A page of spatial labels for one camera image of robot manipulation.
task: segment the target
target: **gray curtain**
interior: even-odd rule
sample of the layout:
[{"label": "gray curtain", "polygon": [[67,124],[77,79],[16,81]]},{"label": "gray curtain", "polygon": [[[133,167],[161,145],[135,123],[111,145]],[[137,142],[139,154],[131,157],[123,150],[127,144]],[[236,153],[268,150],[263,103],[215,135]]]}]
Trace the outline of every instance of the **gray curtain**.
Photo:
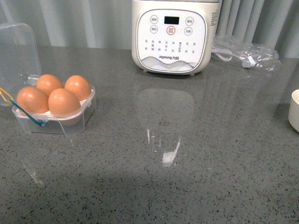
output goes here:
[{"label": "gray curtain", "polygon": [[[131,49],[131,0],[0,0],[0,23],[31,26],[43,46]],[[299,0],[221,0],[218,35],[299,58]]]}]

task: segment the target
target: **white cup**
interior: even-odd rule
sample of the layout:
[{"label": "white cup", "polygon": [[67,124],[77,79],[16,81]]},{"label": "white cup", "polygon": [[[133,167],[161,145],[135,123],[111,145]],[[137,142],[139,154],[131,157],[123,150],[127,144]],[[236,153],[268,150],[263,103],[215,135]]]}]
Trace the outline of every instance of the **white cup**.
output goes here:
[{"label": "white cup", "polygon": [[295,90],[292,93],[289,110],[289,122],[292,127],[299,132],[299,90]]}]

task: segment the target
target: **blue clip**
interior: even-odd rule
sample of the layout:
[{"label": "blue clip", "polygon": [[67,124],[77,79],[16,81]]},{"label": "blue clip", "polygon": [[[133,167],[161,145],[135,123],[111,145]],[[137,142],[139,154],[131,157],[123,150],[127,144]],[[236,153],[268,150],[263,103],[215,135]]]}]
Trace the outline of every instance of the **blue clip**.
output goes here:
[{"label": "blue clip", "polygon": [[13,105],[15,105],[18,109],[20,109],[21,111],[23,111],[26,115],[27,115],[27,117],[29,117],[34,123],[36,123],[37,125],[39,125],[40,127],[42,127],[42,126],[45,126],[46,124],[47,124],[47,122],[43,122],[43,121],[41,121],[41,122],[39,122],[39,121],[37,121],[37,120],[35,120],[33,117],[31,117],[26,111],[24,111],[24,109],[23,108],[21,108],[19,105],[17,105],[14,101],[10,101]]}]

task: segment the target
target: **control panel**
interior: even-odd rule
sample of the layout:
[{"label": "control panel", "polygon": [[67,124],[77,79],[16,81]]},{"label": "control panel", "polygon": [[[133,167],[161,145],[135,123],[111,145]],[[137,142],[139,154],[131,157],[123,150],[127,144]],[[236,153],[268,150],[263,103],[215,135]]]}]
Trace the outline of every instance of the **control panel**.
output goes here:
[{"label": "control panel", "polygon": [[190,71],[200,63],[205,37],[205,21],[195,12],[150,10],[138,22],[137,54],[149,69]]}]

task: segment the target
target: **egg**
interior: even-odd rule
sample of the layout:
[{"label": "egg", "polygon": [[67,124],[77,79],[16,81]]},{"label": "egg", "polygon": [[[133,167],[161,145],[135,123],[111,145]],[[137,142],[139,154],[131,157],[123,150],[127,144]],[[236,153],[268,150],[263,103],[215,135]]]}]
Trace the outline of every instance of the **egg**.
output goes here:
[{"label": "egg", "polygon": [[80,107],[81,104],[75,94],[66,89],[55,89],[49,96],[49,110],[55,117],[64,117]]},{"label": "egg", "polygon": [[28,113],[45,113],[49,110],[47,94],[33,86],[22,88],[18,92],[16,102]]},{"label": "egg", "polygon": [[87,99],[92,92],[88,81],[79,75],[69,77],[64,88],[74,93],[79,101]]},{"label": "egg", "polygon": [[53,90],[63,88],[64,85],[59,78],[54,75],[45,74],[37,80],[36,87],[44,91],[49,96]]}]

